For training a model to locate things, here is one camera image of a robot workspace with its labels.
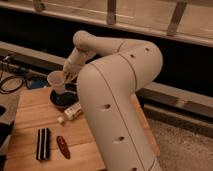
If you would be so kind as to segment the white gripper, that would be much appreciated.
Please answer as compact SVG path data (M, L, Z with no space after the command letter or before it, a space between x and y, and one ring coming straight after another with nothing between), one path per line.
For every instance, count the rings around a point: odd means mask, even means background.
M78 73L85 63L92 59L95 53L91 50L83 51L78 48L74 48L69 57L65 60L62 70L62 78L64 84L72 82L77 79Z

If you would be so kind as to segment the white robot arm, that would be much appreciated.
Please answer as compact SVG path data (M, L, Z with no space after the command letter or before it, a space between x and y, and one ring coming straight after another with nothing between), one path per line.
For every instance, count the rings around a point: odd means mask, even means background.
M162 171L131 96L160 73L152 42L98 37L80 30L63 71L77 80L78 98L107 171Z

